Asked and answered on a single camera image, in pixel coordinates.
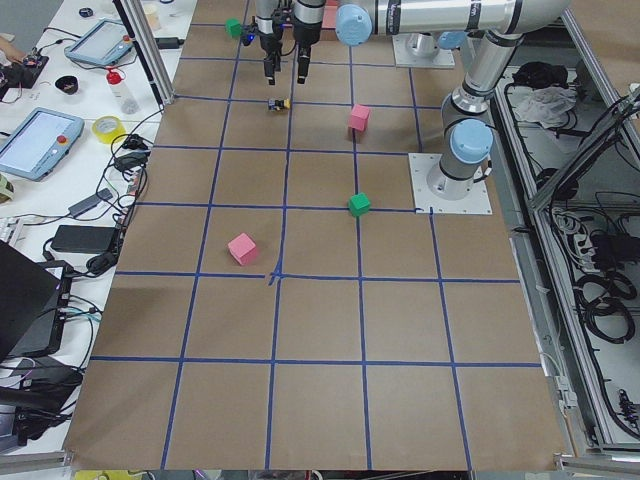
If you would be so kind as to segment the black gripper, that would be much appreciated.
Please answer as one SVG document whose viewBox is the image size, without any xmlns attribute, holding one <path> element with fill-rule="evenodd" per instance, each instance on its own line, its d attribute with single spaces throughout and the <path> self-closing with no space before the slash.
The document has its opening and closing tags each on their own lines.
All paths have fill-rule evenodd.
<svg viewBox="0 0 640 480">
<path fill-rule="evenodd" d="M 320 38 L 320 23 L 305 23 L 294 19 L 292 25 L 294 39 L 298 44 L 297 83 L 304 84 L 309 74 L 312 46 Z"/>
<path fill-rule="evenodd" d="M 279 0 L 256 0 L 255 21 L 260 45 L 266 55 L 263 59 L 264 75 L 270 86 L 275 85 L 275 73 L 281 71 L 282 31 L 274 26 L 272 16 L 279 8 Z"/>
</svg>

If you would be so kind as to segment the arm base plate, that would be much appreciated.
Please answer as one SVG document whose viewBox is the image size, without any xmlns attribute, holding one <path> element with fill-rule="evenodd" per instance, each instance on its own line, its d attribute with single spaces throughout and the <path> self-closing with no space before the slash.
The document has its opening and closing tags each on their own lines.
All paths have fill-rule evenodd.
<svg viewBox="0 0 640 480">
<path fill-rule="evenodd" d="M 395 65 L 403 68 L 453 69 L 451 50 L 441 49 L 430 34 L 408 33 L 393 37 Z"/>
<path fill-rule="evenodd" d="M 474 176 L 453 180 L 440 168 L 439 153 L 409 153 L 414 211 L 418 214 L 491 215 L 493 213 L 481 165 Z"/>
</svg>

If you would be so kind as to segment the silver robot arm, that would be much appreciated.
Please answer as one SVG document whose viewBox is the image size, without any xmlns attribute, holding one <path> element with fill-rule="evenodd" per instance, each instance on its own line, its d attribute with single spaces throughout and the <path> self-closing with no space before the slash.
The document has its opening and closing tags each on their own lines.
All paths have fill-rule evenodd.
<svg viewBox="0 0 640 480">
<path fill-rule="evenodd" d="M 264 75 L 275 83 L 280 71 L 283 26 L 293 27 L 298 50 L 297 82 L 308 76 L 312 46 L 320 39 L 324 1 L 257 1 L 244 34 L 260 39 Z M 523 35 L 556 20 L 568 1 L 341 1 L 336 35 L 358 46 L 372 35 L 443 34 L 482 31 L 480 48 L 449 103 L 465 116 L 480 116 Z"/>
<path fill-rule="evenodd" d="M 308 76 L 311 49 L 319 41 L 324 8 L 323 1 L 293 3 L 299 84 L 303 84 Z M 509 33 L 518 11 L 517 1 L 341 1 L 335 30 L 339 40 L 347 46 L 361 45 L 372 35 L 483 28 Z"/>
</svg>

